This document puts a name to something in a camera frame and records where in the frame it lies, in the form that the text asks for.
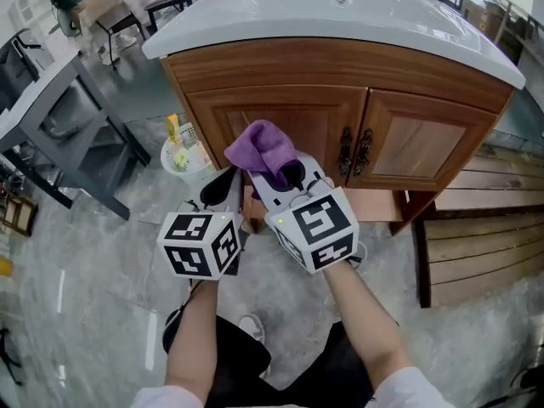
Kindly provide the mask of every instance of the wooden cabinet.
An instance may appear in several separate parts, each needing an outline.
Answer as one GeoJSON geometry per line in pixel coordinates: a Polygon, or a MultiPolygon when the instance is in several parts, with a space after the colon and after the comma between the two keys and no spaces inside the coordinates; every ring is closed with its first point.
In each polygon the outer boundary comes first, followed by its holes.
{"type": "MultiPolygon", "coordinates": [[[[313,156],[335,183],[345,184],[338,157],[345,128],[353,142],[359,132],[366,88],[321,85],[251,86],[187,94],[220,167],[224,150],[252,122],[273,122],[295,148],[313,156]]],[[[349,157],[354,144],[350,145],[349,157]]]]}
{"type": "Polygon", "coordinates": [[[495,120],[471,106],[372,89],[348,187],[441,190],[495,120]]]}

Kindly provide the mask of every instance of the marble floor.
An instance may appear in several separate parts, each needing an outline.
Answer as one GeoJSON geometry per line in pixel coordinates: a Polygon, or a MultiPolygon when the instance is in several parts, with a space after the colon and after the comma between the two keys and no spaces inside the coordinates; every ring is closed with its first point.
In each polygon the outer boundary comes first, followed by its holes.
{"type": "MultiPolygon", "coordinates": [[[[39,195],[32,238],[10,236],[14,275],[0,277],[0,320],[25,366],[14,408],[129,406],[139,388],[162,383],[162,327],[186,285],[170,275],[156,237],[188,189],[162,170],[164,120],[128,126],[153,155],[119,189],[128,222],[84,193],[71,210],[39,195]]],[[[384,224],[362,224],[360,240],[359,272],[445,397],[465,408],[506,393],[536,354],[529,335],[544,313],[544,275],[460,307],[422,310],[411,232],[391,237],[384,224]]],[[[322,275],[308,275],[268,230],[249,238],[239,275],[222,279],[218,308],[232,321],[261,317],[277,388],[311,364],[338,318],[322,275]]]]}

